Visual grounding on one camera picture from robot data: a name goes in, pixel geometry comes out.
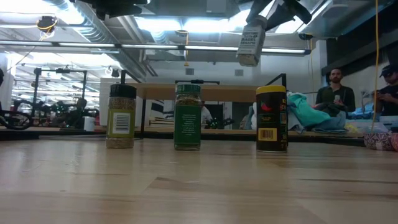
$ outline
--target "green spice jar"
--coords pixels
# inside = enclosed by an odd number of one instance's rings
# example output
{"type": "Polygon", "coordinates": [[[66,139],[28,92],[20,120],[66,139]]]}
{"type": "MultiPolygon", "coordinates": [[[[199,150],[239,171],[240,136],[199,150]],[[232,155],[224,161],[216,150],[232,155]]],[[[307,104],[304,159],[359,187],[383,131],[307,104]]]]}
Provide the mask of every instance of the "green spice jar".
{"type": "Polygon", "coordinates": [[[200,149],[201,100],[200,86],[181,84],[176,86],[174,114],[175,150],[200,149]]]}
{"type": "Polygon", "coordinates": [[[106,132],[107,148],[124,149],[134,146],[136,96],[137,90],[133,86],[111,85],[106,132]]]}

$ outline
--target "person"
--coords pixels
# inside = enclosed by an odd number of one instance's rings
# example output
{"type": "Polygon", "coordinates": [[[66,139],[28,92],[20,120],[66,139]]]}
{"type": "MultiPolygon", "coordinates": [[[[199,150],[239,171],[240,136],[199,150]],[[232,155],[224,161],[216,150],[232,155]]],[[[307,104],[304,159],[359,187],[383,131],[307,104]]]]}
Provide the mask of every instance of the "person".
{"type": "Polygon", "coordinates": [[[2,72],[2,70],[0,68],[0,86],[1,86],[1,84],[3,82],[3,80],[4,80],[4,73],[2,72]]]}
{"type": "Polygon", "coordinates": [[[211,116],[210,111],[206,108],[205,102],[201,102],[201,123],[207,123],[208,121],[211,121],[213,117],[211,116]]]}
{"type": "Polygon", "coordinates": [[[381,116],[398,116],[398,65],[388,65],[382,69],[388,86],[376,92],[376,112],[381,116]]]}
{"type": "Polygon", "coordinates": [[[316,104],[334,103],[345,106],[347,112],[355,111],[355,96],[352,88],[341,85],[343,74],[339,68],[335,68],[329,75],[330,86],[320,88],[317,94],[316,104]]]}

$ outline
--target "yellow label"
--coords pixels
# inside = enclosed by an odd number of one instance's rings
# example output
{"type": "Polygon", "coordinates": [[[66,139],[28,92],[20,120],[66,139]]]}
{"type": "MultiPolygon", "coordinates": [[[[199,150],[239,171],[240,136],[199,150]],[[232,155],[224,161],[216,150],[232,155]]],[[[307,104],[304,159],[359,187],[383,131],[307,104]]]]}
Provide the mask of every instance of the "yellow label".
{"type": "Polygon", "coordinates": [[[276,128],[259,128],[259,141],[277,141],[276,128]]]}

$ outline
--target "beard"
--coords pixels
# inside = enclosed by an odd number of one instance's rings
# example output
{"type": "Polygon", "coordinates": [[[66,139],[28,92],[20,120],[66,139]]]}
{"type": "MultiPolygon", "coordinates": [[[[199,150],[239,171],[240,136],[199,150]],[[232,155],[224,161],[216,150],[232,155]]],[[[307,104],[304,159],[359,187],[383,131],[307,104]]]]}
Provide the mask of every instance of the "beard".
{"type": "Polygon", "coordinates": [[[341,79],[340,78],[332,78],[330,81],[332,83],[340,83],[341,79]]]}

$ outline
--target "wooden tabletop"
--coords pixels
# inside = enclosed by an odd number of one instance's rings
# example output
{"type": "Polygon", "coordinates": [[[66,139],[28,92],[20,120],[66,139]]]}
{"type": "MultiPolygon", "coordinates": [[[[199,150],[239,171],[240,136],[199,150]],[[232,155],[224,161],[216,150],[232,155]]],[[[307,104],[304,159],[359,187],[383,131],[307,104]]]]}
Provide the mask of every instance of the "wooden tabletop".
{"type": "MultiPolygon", "coordinates": [[[[137,96],[147,100],[174,100],[175,85],[128,83],[137,88],[137,96]]],[[[255,102],[258,86],[200,85],[201,99],[205,101],[255,102]]]]}
{"type": "Polygon", "coordinates": [[[266,154],[237,141],[0,142],[0,223],[395,224],[397,160],[319,143],[266,154]]]}

